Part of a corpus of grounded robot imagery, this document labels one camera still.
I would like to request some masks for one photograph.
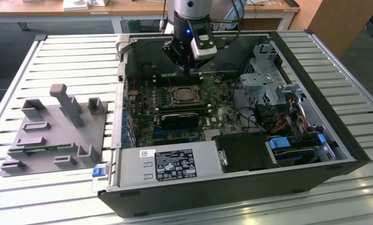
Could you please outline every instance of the barcode sticker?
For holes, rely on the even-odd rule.
[[[140,150],[139,151],[139,157],[152,157],[155,156],[155,152],[156,150],[155,149],[147,149],[147,150]]]

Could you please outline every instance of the metal bracket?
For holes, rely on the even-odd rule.
[[[116,50],[119,54],[123,54],[131,50],[131,39],[128,34],[120,34],[116,41]]]

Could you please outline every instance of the motherboard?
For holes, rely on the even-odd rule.
[[[136,146],[210,141],[216,135],[242,133],[230,101],[232,79],[222,74],[178,79],[172,74],[130,81]]]

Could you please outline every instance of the wooden table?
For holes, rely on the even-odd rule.
[[[270,6],[246,6],[244,18],[279,18],[278,30],[286,30],[298,7],[290,7],[283,0]],[[23,2],[21,0],[0,0],[0,23],[48,22],[48,21],[98,21],[112,22],[114,32],[124,33],[120,21],[160,19],[163,3],[150,0],[110,0],[106,7],[90,6],[88,10],[63,12],[62,0]]]

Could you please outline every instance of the white box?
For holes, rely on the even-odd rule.
[[[63,11],[88,9],[87,0],[63,0]]]
[[[88,0],[90,6],[106,6],[108,0]]]

